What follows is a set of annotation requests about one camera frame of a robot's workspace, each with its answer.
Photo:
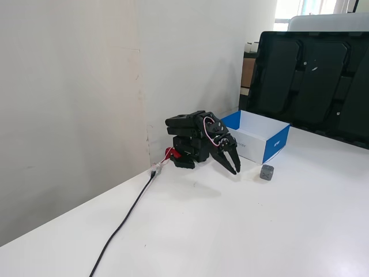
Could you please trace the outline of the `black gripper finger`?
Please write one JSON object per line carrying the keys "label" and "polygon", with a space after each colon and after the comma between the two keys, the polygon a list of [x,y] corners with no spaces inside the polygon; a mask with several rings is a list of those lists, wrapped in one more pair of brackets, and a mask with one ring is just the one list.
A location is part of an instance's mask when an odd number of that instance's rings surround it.
{"label": "black gripper finger", "polygon": [[228,153],[235,165],[235,170],[237,173],[240,172],[240,167],[241,167],[241,163],[240,163],[240,159],[239,159],[239,155],[238,152],[236,150],[236,146],[232,146],[229,148]]}
{"label": "black gripper finger", "polygon": [[234,167],[230,164],[227,157],[224,154],[224,151],[218,151],[217,149],[213,149],[210,151],[210,155],[212,158],[221,164],[225,169],[227,169],[233,175],[236,175],[237,172]]}

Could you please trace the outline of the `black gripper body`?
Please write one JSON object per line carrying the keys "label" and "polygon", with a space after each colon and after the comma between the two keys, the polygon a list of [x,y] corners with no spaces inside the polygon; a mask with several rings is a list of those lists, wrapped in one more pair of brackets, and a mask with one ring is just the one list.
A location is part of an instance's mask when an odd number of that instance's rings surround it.
{"label": "black gripper body", "polygon": [[209,153],[228,152],[234,146],[234,137],[225,126],[208,126]]}

